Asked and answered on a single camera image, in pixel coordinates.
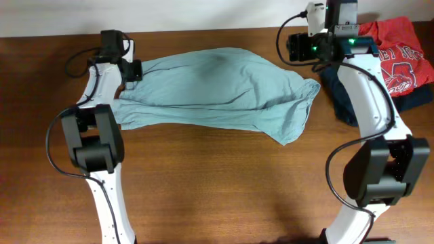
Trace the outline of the light blue t-shirt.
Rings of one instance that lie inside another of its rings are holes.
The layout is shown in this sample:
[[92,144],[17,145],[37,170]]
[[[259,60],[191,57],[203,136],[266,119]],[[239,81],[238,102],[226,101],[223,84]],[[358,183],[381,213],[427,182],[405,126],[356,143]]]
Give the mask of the light blue t-shirt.
[[113,113],[123,130],[193,124],[262,132],[285,146],[303,133],[320,88],[246,49],[206,49],[143,62]]

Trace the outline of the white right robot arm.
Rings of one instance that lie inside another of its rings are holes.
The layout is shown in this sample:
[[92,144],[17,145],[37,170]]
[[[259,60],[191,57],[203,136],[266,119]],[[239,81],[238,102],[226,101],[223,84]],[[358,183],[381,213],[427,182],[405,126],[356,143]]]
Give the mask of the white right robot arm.
[[305,33],[288,38],[290,66],[335,66],[351,101],[360,137],[359,150],[346,164],[346,196],[320,243],[367,243],[374,222],[412,194],[430,148],[401,119],[384,82],[380,50],[359,34],[356,1],[310,2],[300,17]]

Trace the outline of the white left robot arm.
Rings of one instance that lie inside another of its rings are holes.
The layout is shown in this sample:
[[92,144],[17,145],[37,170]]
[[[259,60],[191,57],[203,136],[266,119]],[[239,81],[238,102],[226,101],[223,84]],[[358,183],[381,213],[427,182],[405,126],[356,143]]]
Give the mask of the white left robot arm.
[[124,143],[112,107],[119,88],[139,80],[142,69],[134,59],[134,41],[126,34],[104,30],[100,37],[82,97],[60,120],[71,163],[92,192],[102,242],[136,243],[121,186]]

